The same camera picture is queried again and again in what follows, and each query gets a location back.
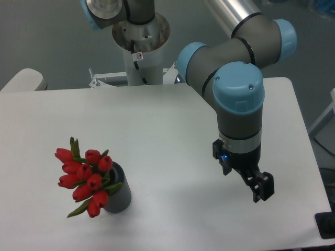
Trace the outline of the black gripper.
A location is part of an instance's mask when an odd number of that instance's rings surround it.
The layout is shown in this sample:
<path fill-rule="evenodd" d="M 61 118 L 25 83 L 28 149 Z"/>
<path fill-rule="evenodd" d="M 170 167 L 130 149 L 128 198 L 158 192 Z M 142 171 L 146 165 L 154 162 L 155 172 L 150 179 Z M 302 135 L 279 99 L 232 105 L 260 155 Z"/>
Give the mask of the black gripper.
<path fill-rule="evenodd" d="M 261 157 L 261 144 L 251 152 L 233 153 L 224 148 L 222 140 L 213 143 L 213 157 L 219 160 L 222 172 L 227 176 L 233 169 L 240 174 L 253 193 L 253 202 L 266 201 L 274 194 L 274 178 L 267 172 L 261 173 L 258 167 Z"/>

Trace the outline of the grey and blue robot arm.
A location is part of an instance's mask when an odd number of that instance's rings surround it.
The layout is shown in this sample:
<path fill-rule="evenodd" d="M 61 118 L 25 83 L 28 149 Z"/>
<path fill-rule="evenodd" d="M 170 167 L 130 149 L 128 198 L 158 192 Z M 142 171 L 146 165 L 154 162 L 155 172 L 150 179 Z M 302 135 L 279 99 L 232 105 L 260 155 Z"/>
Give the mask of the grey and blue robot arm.
<path fill-rule="evenodd" d="M 154 1 L 81 1 L 95 29 L 112 27 L 124 50 L 128 85 L 162 84 L 160 49 L 170 35 L 167 20 Z M 181 78 L 216 112 L 219 139 L 213 156 L 225 175 L 235 170 L 253 192 L 253 200 L 274 193 L 274 178 L 260 172 L 262 108 L 265 98 L 261 69 L 291 56 L 297 47 L 293 25 L 269 20 L 253 1 L 207 1 L 229 40 L 215 47 L 187 45 L 176 68 Z"/>

